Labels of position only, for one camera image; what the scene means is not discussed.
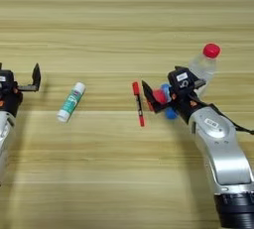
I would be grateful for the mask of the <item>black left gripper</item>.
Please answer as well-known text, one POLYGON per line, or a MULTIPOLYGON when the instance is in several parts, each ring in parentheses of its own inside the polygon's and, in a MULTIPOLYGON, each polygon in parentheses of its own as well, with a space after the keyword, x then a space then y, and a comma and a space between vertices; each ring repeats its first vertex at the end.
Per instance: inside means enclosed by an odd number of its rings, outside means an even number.
POLYGON ((14 117, 17 116, 19 106, 23 101, 23 93, 36 92, 37 86, 41 84, 41 71, 38 64, 34 67, 32 78, 34 85, 0 88, 0 111, 6 111, 14 117))

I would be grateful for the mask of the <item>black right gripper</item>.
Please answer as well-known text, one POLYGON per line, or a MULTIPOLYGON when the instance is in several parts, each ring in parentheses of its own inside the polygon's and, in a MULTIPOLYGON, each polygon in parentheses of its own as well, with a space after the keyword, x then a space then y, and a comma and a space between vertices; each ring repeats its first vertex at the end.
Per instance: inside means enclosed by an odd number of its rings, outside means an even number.
MULTIPOLYGON (((188 67, 176 66, 175 71, 177 72, 176 79, 180 88, 192 87, 193 89, 199 89, 205 85, 205 80, 198 78, 188 67)), ((155 113, 164 110, 166 104, 170 102, 169 88, 164 86, 153 90, 146 81, 142 81, 142 86, 150 110, 155 113)), ((165 115, 171 120, 181 117, 188 123, 191 115, 203 107, 206 107, 205 103, 184 98, 176 100, 172 107, 166 108, 165 115)))

